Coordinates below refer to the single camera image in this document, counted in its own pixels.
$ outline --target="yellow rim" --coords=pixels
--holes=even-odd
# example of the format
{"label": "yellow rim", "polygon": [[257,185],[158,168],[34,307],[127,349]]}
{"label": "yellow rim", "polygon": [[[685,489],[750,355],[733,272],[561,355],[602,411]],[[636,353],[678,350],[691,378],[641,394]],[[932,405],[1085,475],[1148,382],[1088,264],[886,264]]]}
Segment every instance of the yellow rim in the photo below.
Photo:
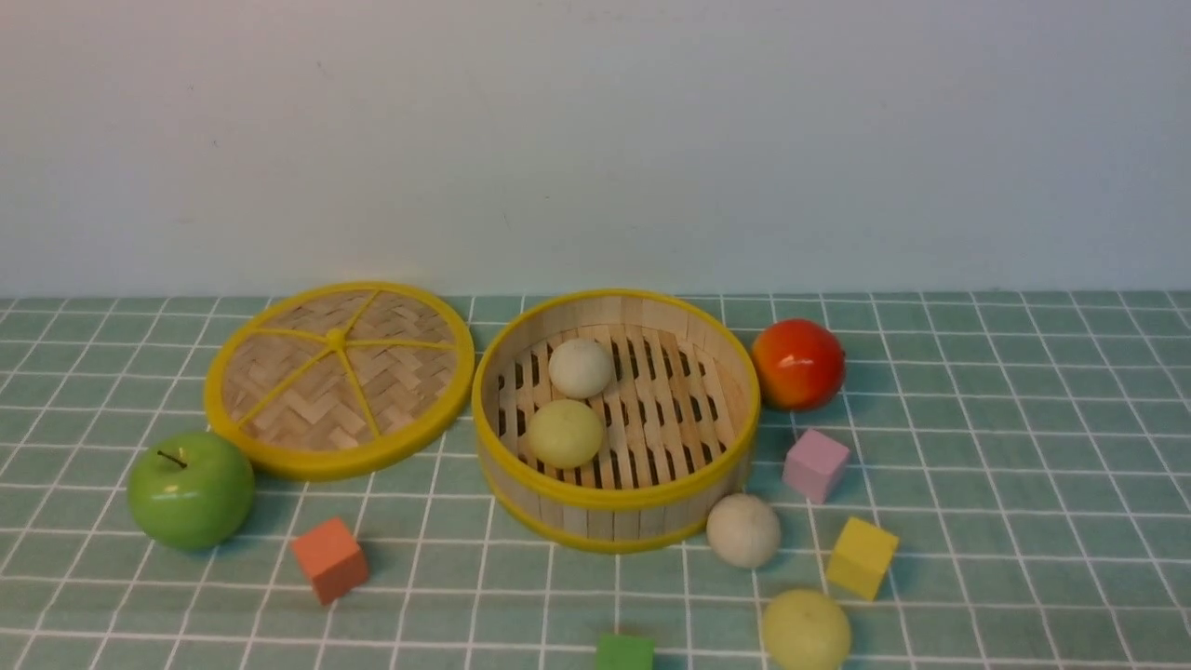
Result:
{"label": "yellow rim", "polygon": [[475,432],[479,436],[479,449],[487,450],[487,452],[497,461],[498,464],[500,464],[505,472],[517,480],[520,484],[537,494],[565,505],[588,509],[621,511],[669,505],[672,502],[684,500],[692,494],[705,489],[707,484],[718,481],[732,468],[735,468],[737,462],[740,462],[740,459],[748,453],[748,447],[756,437],[756,425],[761,418],[761,387],[757,382],[756,371],[753,369],[748,350],[746,350],[744,345],[736,339],[731,330],[725,327],[716,318],[712,318],[707,312],[672,295],[634,288],[582,290],[579,293],[569,293],[551,298],[525,311],[500,330],[495,340],[488,346],[484,357],[480,359],[480,365],[475,371],[475,380],[485,378],[488,365],[492,361],[492,352],[494,352],[497,347],[505,342],[510,332],[520,326],[520,324],[525,320],[534,318],[537,313],[566,302],[605,296],[634,296],[676,306],[706,320],[711,327],[719,332],[721,337],[727,338],[728,342],[731,343],[736,356],[741,357],[741,361],[748,364],[746,367],[749,371],[747,393],[749,395],[749,412],[752,413],[752,417],[749,417],[747,428],[736,437],[736,440],[732,442],[731,445],[729,445],[728,451],[712,462],[711,465],[681,480],[660,484],[657,487],[650,487],[648,489],[587,489],[584,487],[575,487],[574,484],[568,484],[566,482],[560,482],[553,477],[547,477],[537,470],[525,465],[518,461],[517,457],[510,453],[509,450],[506,450],[500,443],[500,439],[492,430],[492,426],[490,426],[487,418],[484,417],[484,402],[480,394],[481,384],[474,384],[472,387],[472,417],[475,420]]}
{"label": "yellow rim", "polygon": [[[231,362],[231,357],[236,349],[243,344],[244,340],[251,337],[251,334],[270,332],[272,330],[261,327],[261,324],[268,323],[283,311],[314,298],[344,290],[373,290],[376,294],[385,292],[413,298],[434,307],[438,315],[447,321],[451,332],[451,339],[454,342],[453,345],[410,343],[401,340],[385,340],[381,343],[361,340],[353,343],[353,346],[380,344],[389,346],[454,350],[457,356],[455,376],[447,386],[442,397],[410,426],[391,436],[381,436],[367,445],[351,450],[337,452],[298,452],[267,445],[247,436],[243,431],[241,431],[239,422],[232,420],[227,415],[222,394],[224,386],[224,371]],[[362,306],[349,321],[348,328],[350,328],[350,325],[355,323],[369,303],[370,300],[364,302],[364,306]],[[305,333],[300,331],[286,332],[294,334],[294,337],[308,340],[326,340],[320,337],[320,334]],[[311,359],[311,363],[307,365],[312,365],[313,362],[329,356],[339,357],[341,363],[347,359],[345,355],[338,347],[328,344],[328,346],[324,347],[318,356]],[[459,313],[456,313],[450,305],[439,299],[437,295],[428,293],[420,288],[401,283],[386,283],[379,281],[336,283],[287,298],[286,300],[280,301],[258,313],[245,323],[239,330],[237,330],[223,349],[219,350],[219,353],[211,363],[211,370],[204,387],[204,403],[206,407],[207,421],[211,422],[212,431],[236,444],[249,458],[249,461],[251,461],[261,470],[287,480],[326,482],[332,480],[344,480],[348,477],[358,477],[361,475],[375,472],[376,470],[381,470],[410,457],[438,438],[448,427],[450,427],[451,422],[455,421],[456,415],[459,415],[460,411],[462,411],[467,405],[467,390],[472,383],[472,375],[474,370],[475,345],[472,342],[470,330],[468,330],[467,323],[459,315]],[[351,367],[345,365],[344,371],[347,372],[349,382],[355,388],[356,393],[362,393]],[[285,387],[286,382],[282,382],[276,389],[274,389],[274,393],[283,390]],[[379,431],[376,431],[375,419],[368,409],[367,403],[363,407],[363,412],[367,415],[366,420],[373,428],[374,434],[378,434]]]}
{"label": "yellow rim", "polygon": [[537,519],[525,514],[519,507],[513,505],[507,496],[500,493],[500,489],[498,489],[493,483],[492,476],[488,475],[488,469],[485,468],[482,463],[480,464],[480,470],[484,472],[484,478],[488,482],[488,488],[492,489],[492,496],[497,499],[497,502],[500,503],[500,507],[505,508],[510,516],[519,521],[534,533],[542,536],[548,540],[559,543],[560,545],[579,551],[593,553],[637,553],[660,550],[701,533],[707,525],[704,520],[673,533],[644,540],[593,540],[582,536],[572,536],[570,533],[563,533],[553,526],[547,526]]}

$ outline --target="wooden block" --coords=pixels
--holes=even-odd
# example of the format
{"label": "wooden block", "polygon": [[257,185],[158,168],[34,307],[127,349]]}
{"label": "wooden block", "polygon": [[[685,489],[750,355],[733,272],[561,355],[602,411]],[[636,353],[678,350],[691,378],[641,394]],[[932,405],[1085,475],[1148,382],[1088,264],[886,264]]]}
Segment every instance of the wooden block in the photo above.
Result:
{"label": "wooden block", "polygon": [[600,635],[596,670],[651,670],[654,641],[635,635]]}
{"label": "wooden block", "polygon": [[807,431],[786,453],[781,480],[806,500],[823,505],[847,470],[852,452],[818,431]]}
{"label": "wooden block", "polygon": [[324,606],[368,581],[364,552],[338,516],[316,526],[289,549]]}
{"label": "wooden block", "polygon": [[898,538],[872,524],[849,518],[831,550],[827,578],[865,600],[877,600],[893,563]]}

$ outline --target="bamboo steamer lid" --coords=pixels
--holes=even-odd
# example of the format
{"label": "bamboo steamer lid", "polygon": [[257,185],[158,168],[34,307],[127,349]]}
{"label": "bamboo steamer lid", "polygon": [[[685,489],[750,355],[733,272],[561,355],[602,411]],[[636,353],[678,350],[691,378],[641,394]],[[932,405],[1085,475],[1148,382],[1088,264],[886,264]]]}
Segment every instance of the bamboo steamer lid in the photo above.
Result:
{"label": "bamboo steamer lid", "polygon": [[211,365],[212,430],[255,467],[332,481],[392,465],[437,439],[467,402],[475,347],[439,298],[337,283],[270,306]]}

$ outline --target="white wall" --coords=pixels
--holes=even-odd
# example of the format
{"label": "white wall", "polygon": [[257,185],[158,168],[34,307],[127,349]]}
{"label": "white wall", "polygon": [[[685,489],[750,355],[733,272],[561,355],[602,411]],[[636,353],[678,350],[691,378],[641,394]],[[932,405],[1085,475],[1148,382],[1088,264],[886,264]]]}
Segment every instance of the white wall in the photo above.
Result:
{"label": "white wall", "polygon": [[1189,0],[8,0],[0,293],[1191,286]]}

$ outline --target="red apple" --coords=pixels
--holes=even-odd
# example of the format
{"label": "red apple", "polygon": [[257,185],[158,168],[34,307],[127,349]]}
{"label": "red apple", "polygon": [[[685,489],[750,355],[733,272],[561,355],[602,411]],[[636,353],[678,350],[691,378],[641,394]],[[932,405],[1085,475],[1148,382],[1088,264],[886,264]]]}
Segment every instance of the red apple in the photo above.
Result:
{"label": "red apple", "polygon": [[843,387],[843,347],[813,320],[791,318],[766,327],[753,343],[752,356],[761,395],[773,409],[818,409]]}

